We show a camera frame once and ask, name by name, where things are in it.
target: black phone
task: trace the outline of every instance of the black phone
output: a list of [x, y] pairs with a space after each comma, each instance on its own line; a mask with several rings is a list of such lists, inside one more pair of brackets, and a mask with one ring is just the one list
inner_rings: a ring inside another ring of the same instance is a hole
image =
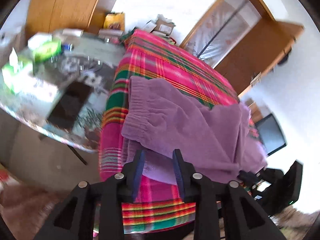
[[72, 82], [52, 110], [47, 121], [60, 129], [72, 130], [77, 116], [91, 92], [92, 87], [81, 82]]

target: colorful blanket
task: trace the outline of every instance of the colorful blanket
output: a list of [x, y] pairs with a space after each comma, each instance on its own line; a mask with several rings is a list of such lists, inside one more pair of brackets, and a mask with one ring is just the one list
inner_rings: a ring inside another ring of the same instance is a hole
[[[121, 129], [128, 113], [130, 76], [163, 78], [181, 93], [198, 99], [210, 108], [218, 104], [239, 103], [236, 92], [224, 77], [183, 49], [141, 30], [135, 30], [124, 44], [127, 53], [116, 71], [102, 121], [99, 152], [102, 180], [122, 169]], [[253, 137], [258, 136], [253, 123], [250, 133]], [[122, 209], [125, 233], [171, 229], [195, 217], [195, 204], [184, 204], [179, 198], [177, 186], [145, 176], [142, 176], [136, 202], [123, 204]]]

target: purple fabric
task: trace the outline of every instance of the purple fabric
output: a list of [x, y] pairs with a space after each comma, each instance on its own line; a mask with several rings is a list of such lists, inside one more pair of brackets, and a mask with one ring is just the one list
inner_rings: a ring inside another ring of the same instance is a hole
[[267, 165], [264, 150], [248, 135], [250, 110], [244, 104], [210, 110], [169, 82], [132, 76], [129, 113], [122, 128], [123, 164], [148, 148], [143, 175], [176, 184], [172, 152], [211, 180], [227, 183], [240, 170], [256, 173]]

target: wooden door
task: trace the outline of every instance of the wooden door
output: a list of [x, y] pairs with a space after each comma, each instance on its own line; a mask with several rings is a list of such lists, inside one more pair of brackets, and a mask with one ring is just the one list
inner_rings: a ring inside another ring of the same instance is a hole
[[290, 50], [303, 26], [262, 18], [215, 67], [237, 94], [259, 73], [267, 74]]

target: silver bolt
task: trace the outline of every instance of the silver bolt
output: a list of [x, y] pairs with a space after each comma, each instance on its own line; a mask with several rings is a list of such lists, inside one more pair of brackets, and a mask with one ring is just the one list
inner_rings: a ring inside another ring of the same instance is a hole
[[229, 182], [229, 185], [230, 185], [230, 187], [237, 188], [239, 186], [239, 183], [234, 181], [234, 180], [232, 180], [232, 181]]
[[196, 173], [192, 174], [192, 177], [193, 177], [194, 179], [202, 179], [202, 174], [196, 172]]
[[123, 175], [122, 173], [117, 173], [117, 174], [115, 175], [115, 178], [116, 178], [116, 179], [123, 179], [123, 178], [124, 178], [124, 175]]
[[88, 183], [87, 183], [86, 181], [81, 181], [81, 182], [79, 182], [78, 187], [84, 188], [84, 187], [86, 187], [87, 185], [88, 185]]

